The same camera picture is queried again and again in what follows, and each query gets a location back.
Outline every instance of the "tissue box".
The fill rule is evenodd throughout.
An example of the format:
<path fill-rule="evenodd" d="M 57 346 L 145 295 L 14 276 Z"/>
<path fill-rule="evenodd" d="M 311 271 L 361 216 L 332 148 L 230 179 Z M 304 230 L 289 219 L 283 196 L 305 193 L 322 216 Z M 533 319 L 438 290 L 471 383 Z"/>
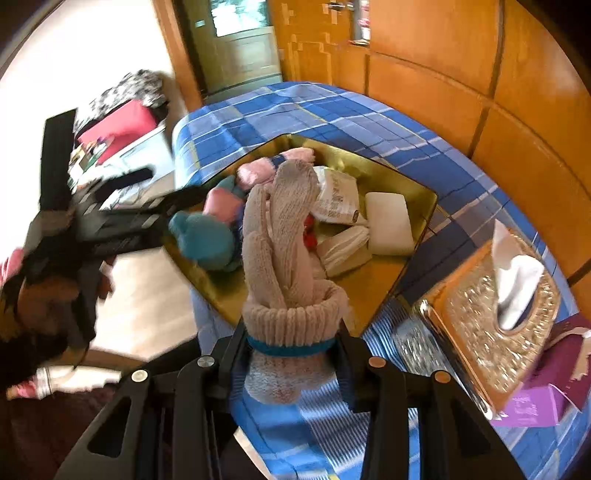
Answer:
<path fill-rule="evenodd" d="M 511 238 L 516 252 L 537 257 L 528 242 L 514 233 Z M 488 419 L 535 370 L 560 307 L 560 291 L 544 269 L 526 318 L 514 330 L 502 330 L 494 244 L 494 238 L 484 243 L 413 306 Z"/>
<path fill-rule="evenodd" d="M 591 322 L 580 313 L 556 323 L 548 345 L 557 343 L 544 351 L 530 378 L 491 423 L 551 427 L 559 424 L 571 405 L 581 411 L 591 387 L 589 333 Z"/>

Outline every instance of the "bag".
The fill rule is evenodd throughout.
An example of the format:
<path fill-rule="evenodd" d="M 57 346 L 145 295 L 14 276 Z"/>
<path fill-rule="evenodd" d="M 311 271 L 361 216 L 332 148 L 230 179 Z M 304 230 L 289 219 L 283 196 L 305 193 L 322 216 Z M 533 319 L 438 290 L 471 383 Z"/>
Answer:
<path fill-rule="evenodd" d="M 320 194 L 312 207 L 312 215 L 321 222 L 344 225 L 365 225 L 367 220 L 359 211 L 357 181 L 350 175 L 332 168 L 314 167 Z"/>
<path fill-rule="evenodd" d="M 352 226 L 335 236 L 327 238 L 318 245 L 316 253 L 329 278 L 336 277 L 371 260 L 367 248 L 369 229 Z"/>
<path fill-rule="evenodd" d="M 152 112 L 139 100 L 131 100 L 99 123 L 84 132 L 79 140 L 88 143 L 99 138 L 112 137 L 113 141 L 96 162 L 103 164 L 118 151 L 156 128 Z"/>

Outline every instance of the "screw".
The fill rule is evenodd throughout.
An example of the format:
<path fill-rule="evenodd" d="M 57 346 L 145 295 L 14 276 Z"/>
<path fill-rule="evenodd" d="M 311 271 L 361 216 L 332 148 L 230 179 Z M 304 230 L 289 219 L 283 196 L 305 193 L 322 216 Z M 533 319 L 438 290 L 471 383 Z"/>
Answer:
<path fill-rule="evenodd" d="M 369 366 L 374 368 L 382 368 L 386 366 L 386 360 L 380 356 L 373 356 L 369 359 Z"/>
<path fill-rule="evenodd" d="M 136 370 L 131 374 L 131 380 L 137 383 L 143 382 L 146 378 L 148 378 L 148 372 L 146 370 Z"/>
<path fill-rule="evenodd" d="M 207 368 L 212 366 L 215 362 L 216 361 L 214 357 L 209 355 L 203 355 L 199 358 L 199 360 L 197 360 L 197 365 L 199 365 L 201 368 Z"/>
<path fill-rule="evenodd" d="M 436 382 L 449 383 L 451 380 L 452 380 L 452 376 L 449 373 L 444 372 L 443 370 L 435 372 L 435 381 Z"/>

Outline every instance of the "red object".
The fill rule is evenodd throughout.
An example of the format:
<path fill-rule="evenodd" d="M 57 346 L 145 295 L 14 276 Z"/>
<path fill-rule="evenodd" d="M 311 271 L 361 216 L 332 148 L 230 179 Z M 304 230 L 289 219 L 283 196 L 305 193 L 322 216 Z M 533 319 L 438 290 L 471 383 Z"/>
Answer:
<path fill-rule="evenodd" d="M 314 217 L 312 214 L 308 215 L 304 220 L 304 245 L 308 249 L 308 252 L 316 251 L 318 246 L 318 240 L 314 233 Z"/>
<path fill-rule="evenodd" d="M 316 251 L 318 240 L 316 239 L 314 232 L 304 232 L 304 245 L 308 249 L 308 252 Z"/>
<path fill-rule="evenodd" d="M 102 165 L 121 149 L 143 137 L 156 128 L 156 120 L 152 112 L 139 100 L 131 100 L 121 108 L 103 118 L 80 137 L 81 143 L 88 143 L 98 138 L 113 136 L 113 143 L 106 149 L 97 161 Z"/>

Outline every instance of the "table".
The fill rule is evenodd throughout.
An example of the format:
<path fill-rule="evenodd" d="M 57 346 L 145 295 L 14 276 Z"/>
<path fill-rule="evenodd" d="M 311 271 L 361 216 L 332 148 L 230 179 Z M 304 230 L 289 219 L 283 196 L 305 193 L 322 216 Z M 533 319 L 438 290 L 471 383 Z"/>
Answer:
<path fill-rule="evenodd" d="M 557 321 L 578 311 L 554 257 L 511 199 L 481 169 L 435 132 L 383 103 L 334 86 L 287 82 L 262 87 L 196 110 L 173 132 L 176 186 L 199 184 L 251 149 L 291 132 L 353 151 L 397 168 L 433 189 L 439 205 L 398 292 L 409 303 L 451 273 L 492 236 L 499 219 L 540 253 L 563 301 Z M 213 345 L 230 327 L 193 292 L 200 341 Z M 402 368 L 392 342 L 393 325 L 404 315 L 391 301 L 363 334 L 374 355 Z M 336 380 L 304 392 L 295 405 L 262 406 L 246 393 L 232 413 L 276 477 L 358 479 L 367 414 L 351 414 Z M 418 431 L 409 413 L 410 478 L 419 478 Z M 590 402 L 571 410 L 559 426 L 498 428 L 505 444 L 531 479 L 559 478 L 591 424 Z"/>

